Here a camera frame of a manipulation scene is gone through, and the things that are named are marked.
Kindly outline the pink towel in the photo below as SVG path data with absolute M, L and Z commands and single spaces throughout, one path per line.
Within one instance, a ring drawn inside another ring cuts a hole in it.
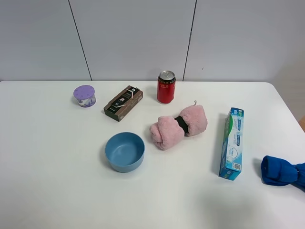
M 150 126 L 153 143 L 161 150 L 167 150 L 180 143 L 186 136 L 203 133 L 208 125 L 202 105 L 193 104 L 184 108 L 179 115 L 160 116 Z

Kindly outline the red soda can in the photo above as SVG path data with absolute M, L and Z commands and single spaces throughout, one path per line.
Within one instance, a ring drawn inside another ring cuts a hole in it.
M 168 104 L 174 99 L 175 74 L 172 71 L 163 71 L 158 76 L 157 100 Z

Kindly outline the brown rectangular cardboard box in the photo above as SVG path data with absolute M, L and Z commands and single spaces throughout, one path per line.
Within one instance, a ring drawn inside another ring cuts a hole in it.
M 120 122 L 142 99 L 143 91 L 129 85 L 108 102 L 104 113 Z

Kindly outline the blue plastic bowl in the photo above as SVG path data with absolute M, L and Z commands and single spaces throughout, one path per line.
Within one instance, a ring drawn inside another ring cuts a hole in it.
M 131 132 L 112 136 L 105 145 L 105 156 L 117 172 L 128 173 L 137 169 L 144 159 L 145 144 L 141 137 Z

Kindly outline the purple lidded round container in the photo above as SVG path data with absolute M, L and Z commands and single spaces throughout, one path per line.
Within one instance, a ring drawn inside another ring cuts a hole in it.
M 91 107 L 96 103 L 95 89 L 91 85 L 81 85 L 73 92 L 74 98 L 81 107 Z

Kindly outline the blue white toothpaste box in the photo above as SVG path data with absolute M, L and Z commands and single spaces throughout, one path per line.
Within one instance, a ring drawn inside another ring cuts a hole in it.
M 225 119 L 219 177 L 235 180 L 242 171 L 244 110 L 232 107 Z

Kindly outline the blue rolled towel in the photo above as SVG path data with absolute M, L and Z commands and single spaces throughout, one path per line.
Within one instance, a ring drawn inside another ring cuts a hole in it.
M 271 186 L 293 185 L 305 190 L 305 164 L 292 165 L 288 161 L 265 156 L 261 162 L 261 176 L 265 184 Z

